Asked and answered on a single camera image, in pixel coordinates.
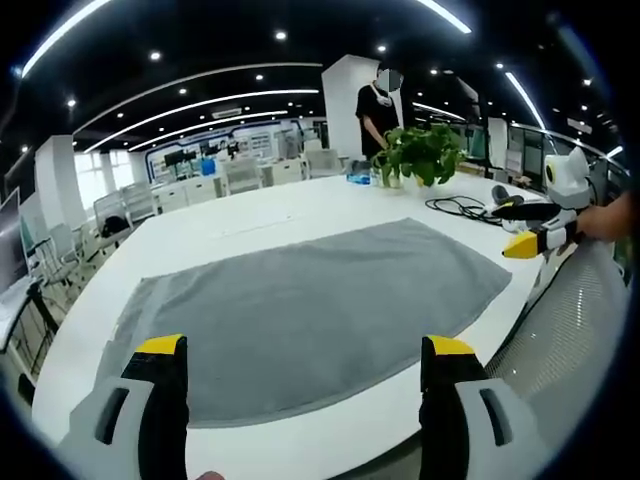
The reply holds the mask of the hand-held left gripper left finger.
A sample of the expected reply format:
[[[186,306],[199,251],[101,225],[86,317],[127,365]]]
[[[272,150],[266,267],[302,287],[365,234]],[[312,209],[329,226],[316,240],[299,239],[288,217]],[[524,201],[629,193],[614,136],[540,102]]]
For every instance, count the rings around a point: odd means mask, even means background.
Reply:
[[[77,479],[185,479],[188,341],[144,341],[69,416],[57,453]]]

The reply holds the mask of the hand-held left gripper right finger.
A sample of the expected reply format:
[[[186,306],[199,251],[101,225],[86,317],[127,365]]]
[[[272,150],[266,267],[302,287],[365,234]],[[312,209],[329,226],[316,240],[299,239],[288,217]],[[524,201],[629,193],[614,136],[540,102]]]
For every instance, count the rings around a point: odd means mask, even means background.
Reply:
[[[530,406],[461,340],[422,338],[421,479],[533,479],[548,448]]]

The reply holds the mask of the person's right hand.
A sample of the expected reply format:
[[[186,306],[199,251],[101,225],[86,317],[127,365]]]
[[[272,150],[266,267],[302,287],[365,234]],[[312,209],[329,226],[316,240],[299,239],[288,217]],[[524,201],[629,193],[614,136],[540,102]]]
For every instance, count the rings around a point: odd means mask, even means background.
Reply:
[[[638,208],[628,191],[607,206],[591,206],[582,211],[577,217],[577,232],[613,242],[630,236],[638,223]]]

